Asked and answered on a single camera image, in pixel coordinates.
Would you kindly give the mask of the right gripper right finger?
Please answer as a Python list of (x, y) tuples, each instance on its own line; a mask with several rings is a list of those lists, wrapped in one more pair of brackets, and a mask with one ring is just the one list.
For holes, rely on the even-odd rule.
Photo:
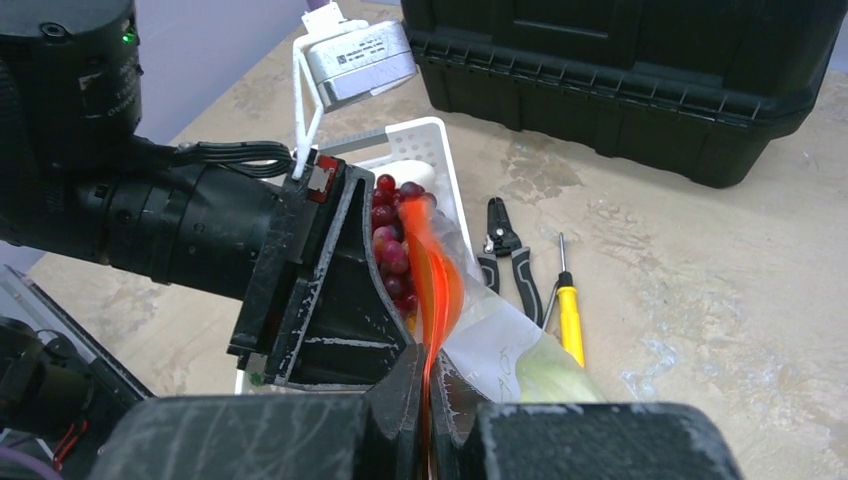
[(686, 404), (495, 404), (446, 355), (430, 375), (436, 479), (740, 479), (716, 425)]

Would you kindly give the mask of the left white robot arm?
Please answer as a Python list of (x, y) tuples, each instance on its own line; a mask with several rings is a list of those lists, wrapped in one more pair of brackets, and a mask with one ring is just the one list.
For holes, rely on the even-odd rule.
[(130, 1), (1, 5), (1, 237), (237, 299), (268, 383), (377, 383), (412, 337), (371, 240), (373, 175), (303, 144), (159, 145)]

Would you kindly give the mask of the green cabbage head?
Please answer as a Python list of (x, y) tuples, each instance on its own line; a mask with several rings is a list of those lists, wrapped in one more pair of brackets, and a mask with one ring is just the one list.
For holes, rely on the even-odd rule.
[(521, 403), (601, 403), (606, 397), (585, 369), (547, 333), (517, 359)]

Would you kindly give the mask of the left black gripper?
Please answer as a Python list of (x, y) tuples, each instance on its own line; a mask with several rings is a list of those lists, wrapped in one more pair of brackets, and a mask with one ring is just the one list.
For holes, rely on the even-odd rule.
[(368, 388), (411, 334), (375, 266), (374, 175), (311, 153), (273, 196), (227, 352), (268, 385)]

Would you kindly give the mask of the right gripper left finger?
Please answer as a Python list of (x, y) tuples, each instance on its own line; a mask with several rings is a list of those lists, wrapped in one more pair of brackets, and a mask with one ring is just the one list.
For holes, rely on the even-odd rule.
[(92, 479), (415, 479), (424, 350), (364, 393), (146, 400), (117, 424)]

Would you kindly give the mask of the clear zip top bag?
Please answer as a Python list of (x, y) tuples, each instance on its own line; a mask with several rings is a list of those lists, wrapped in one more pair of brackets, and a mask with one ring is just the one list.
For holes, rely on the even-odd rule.
[(478, 272), (472, 274), (457, 263), (444, 237), (451, 222), (429, 200), (404, 202), (400, 216), (427, 348), (422, 389), (424, 475), (436, 479), (431, 472), (430, 375), (439, 355), (446, 355), (460, 375), (495, 404), (553, 404), (521, 403), (516, 378), (518, 357), (545, 332), (486, 287)]

